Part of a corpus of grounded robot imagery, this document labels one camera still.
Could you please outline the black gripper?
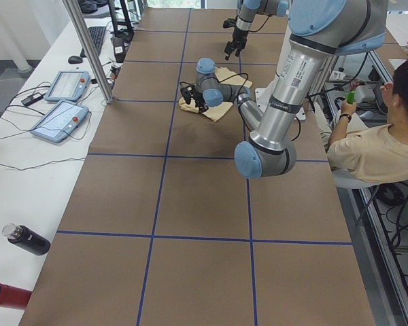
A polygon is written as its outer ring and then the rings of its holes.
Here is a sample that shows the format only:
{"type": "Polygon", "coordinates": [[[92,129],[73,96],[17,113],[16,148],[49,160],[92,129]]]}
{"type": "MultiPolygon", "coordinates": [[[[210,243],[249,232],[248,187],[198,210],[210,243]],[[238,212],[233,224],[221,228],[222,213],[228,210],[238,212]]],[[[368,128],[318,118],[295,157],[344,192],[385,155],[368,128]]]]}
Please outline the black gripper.
{"type": "Polygon", "coordinates": [[[186,104],[190,105],[192,101],[194,101],[194,106],[199,109],[200,114],[206,112],[203,93],[199,92],[195,86],[182,87],[180,88],[180,92],[186,104]]]}
{"type": "Polygon", "coordinates": [[[225,60],[229,60],[230,54],[235,53],[236,57],[240,56],[241,51],[245,48],[247,36],[249,33],[249,22],[240,18],[229,18],[224,21],[223,28],[234,28],[233,39],[228,41],[224,49],[225,60]]]}

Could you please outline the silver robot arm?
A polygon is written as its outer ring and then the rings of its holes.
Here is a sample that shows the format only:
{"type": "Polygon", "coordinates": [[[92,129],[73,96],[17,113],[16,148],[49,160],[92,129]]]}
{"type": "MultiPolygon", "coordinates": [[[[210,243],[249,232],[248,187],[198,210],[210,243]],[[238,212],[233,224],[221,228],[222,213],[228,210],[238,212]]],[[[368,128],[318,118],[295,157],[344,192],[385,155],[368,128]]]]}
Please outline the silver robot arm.
{"type": "Polygon", "coordinates": [[[387,10],[387,1],[241,1],[236,19],[224,23],[234,28],[227,56],[244,49],[255,15],[288,16],[290,53],[266,109],[260,110],[245,86],[221,83],[210,58],[198,61],[196,81],[181,89],[182,97],[199,112],[223,102],[237,106],[250,129],[249,139],[235,148],[235,164],[245,178],[285,174],[296,161],[288,129],[324,60],[379,48],[387,10]]]}
{"type": "Polygon", "coordinates": [[[285,0],[245,0],[237,2],[237,15],[235,18],[227,18],[222,27],[234,28],[232,40],[228,41],[224,53],[228,60],[232,53],[239,57],[245,48],[247,37],[251,31],[252,23],[256,15],[285,16],[289,9],[289,1],[285,0]]]}

